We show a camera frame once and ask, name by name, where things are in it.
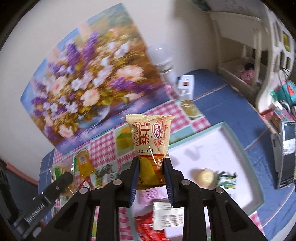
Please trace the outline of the yellow clear cake packet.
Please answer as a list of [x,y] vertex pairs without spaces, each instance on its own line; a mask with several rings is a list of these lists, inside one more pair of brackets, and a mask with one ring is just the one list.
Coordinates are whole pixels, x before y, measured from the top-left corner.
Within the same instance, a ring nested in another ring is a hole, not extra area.
[[85,178],[94,173],[94,167],[87,152],[82,152],[74,156],[74,176],[77,186],[79,186]]

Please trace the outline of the green mung bean biscuit packet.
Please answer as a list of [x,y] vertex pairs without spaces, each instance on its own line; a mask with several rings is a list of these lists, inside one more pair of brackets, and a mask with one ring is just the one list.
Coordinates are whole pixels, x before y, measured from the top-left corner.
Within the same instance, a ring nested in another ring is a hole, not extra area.
[[237,174],[221,172],[218,174],[217,187],[224,189],[235,189],[236,187]]

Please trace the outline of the yellow jelly cup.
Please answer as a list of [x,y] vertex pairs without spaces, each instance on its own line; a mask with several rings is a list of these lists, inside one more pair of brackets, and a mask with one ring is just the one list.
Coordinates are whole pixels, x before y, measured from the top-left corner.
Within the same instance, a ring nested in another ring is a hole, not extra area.
[[196,177],[197,184],[202,188],[209,188],[215,178],[215,174],[210,169],[202,169],[199,171]]

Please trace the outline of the white green cracker packet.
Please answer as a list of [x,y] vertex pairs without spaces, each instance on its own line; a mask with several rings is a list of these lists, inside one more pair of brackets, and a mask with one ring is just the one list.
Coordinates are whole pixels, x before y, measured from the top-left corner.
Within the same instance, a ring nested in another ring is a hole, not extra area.
[[108,183],[116,180],[118,177],[119,177],[119,173],[117,172],[111,172],[111,173],[105,173],[105,174],[102,174],[101,172],[97,172],[96,181],[95,181],[96,188],[102,188]]

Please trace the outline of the red flower snack packet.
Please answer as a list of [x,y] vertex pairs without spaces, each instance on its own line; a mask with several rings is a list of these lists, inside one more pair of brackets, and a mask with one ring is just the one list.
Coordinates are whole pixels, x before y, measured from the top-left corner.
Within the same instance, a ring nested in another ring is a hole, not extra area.
[[152,211],[143,216],[135,217],[135,228],[143,241],[169,241],[164,230],[152,229]]

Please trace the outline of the purple swiss roll packet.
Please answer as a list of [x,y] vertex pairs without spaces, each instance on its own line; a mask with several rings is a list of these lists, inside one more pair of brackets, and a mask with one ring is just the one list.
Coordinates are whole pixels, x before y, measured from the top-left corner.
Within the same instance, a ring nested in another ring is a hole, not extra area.
[[134,215],[144,215],[152,211],[154,202],[168,202],[166,187],[154,187],[147,190],[137,190],[132,206]]

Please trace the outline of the beige swiss roll packet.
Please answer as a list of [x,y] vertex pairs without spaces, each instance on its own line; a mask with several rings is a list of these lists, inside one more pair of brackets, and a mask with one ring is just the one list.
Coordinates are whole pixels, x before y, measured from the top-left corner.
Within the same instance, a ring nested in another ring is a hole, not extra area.
[[173,115],[128,114],[128,123],[139,159],[137,188],[146,190],[165,184],[162,165],[168,157]]

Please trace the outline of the red white milk biscuit packet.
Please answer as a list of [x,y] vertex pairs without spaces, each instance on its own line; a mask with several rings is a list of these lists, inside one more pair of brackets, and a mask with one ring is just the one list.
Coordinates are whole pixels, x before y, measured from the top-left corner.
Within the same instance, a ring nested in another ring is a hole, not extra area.
[[80,190],[81,188],[88,188],[90,191],[94,189],[94,187],[91,183],[90,176],[85,177],[81,181],[81,183],[78,185],[78,190]]

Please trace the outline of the white snack packet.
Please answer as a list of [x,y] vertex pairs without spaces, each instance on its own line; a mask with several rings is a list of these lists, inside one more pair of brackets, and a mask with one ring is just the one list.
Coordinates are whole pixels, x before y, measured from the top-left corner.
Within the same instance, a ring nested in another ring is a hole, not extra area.
[[154,202],[152,210],[152,229],[164,230],[167,227],[184,224],[184,208],[173,208],[169,202]]

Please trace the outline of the white teal-rimmed tray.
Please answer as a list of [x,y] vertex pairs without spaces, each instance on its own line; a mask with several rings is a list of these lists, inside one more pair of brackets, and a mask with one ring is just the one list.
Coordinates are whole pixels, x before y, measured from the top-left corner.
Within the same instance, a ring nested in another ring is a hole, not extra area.
[[[206,188],[208,190],[221,188],[217,187],[219,173],[236,173],[235,189],[222,189],[248,216],[263,204],[263,193],[251,162],[241,142],[227,123],[218,123],[170,145],[168,153],[173,168],[181,171],[185,179],[196,184],[200,170],[212,170],[215,178],[212,185]],[[211,239],[208,219],[206,219],[206,228],[208,240]],[[183,240],[183,225],[167,227],[164,230],[171,240]]]

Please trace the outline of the cluttered basket of items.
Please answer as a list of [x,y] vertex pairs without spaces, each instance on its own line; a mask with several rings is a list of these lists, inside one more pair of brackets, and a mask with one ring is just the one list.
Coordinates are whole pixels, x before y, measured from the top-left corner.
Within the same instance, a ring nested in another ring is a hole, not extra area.
[[271,126],[275,132],[270,135],[277,173],[277,189],[284,189],[295,183],[295,83],[283,80],[292,76],[287,68],[280,68],[280,87],[271,93],[273,109]]

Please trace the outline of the checkered picture tablecloth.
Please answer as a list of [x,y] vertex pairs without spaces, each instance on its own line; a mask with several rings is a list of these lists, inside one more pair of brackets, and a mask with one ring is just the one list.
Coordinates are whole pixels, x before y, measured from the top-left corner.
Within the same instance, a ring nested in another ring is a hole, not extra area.
[[164,186],[174,208],[191,208],[205,193],[222,195],[244,216],[257,211],[265,238],[271,239],[295,213],[293,179],[275,183],[270,131],[249,102],[220,76],[201,69],[184,75],[180,87],[193,90],[201,114],[190,121],[180,101],[149,90],[121,109],[119,117],[74,132],[61,125],[65,138],[41,164],[57,196],[49,207],[78,213],[90,206],[92,240],[100,240],[103,221],[111,222],[120,240],[138,240],[131,208],[139,191]]

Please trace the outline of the flower painting canvas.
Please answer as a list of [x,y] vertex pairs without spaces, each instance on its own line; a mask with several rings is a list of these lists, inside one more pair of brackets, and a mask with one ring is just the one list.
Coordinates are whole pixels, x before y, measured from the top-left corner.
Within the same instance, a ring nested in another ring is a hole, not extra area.
[[124,5],[75,28],[39,65],[21,96],[38,129],[67,154],[169,97]]

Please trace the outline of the white shelf unit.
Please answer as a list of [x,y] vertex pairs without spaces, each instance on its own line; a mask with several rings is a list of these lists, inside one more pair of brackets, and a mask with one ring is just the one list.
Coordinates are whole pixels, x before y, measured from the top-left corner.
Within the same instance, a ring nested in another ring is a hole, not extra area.
[[[218,51],[218,71],[251,103],[259,113],[271,108],[271,92],[287,75],[281,71],[293,69],[295,48],[293,37],[283,22],[264,6],[262,18],[237,13],[213,11],[210,18],[214,27]],[[221,39],[243,45],[241,57],[222,60]],[[247,84],[238,75],[238,66],[254,65],[254,80]]]

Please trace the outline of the white bulb socket lamp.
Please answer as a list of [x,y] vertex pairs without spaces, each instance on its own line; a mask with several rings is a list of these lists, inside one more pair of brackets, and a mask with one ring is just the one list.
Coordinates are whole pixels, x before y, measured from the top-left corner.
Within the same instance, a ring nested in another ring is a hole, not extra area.
[[194,75],[178,76],[173,64],[173,57],[168,47],[163,44],[152,45],[146,50],[147,56],[159,75],[170,85],[179,100],[192,101],[194,98]]

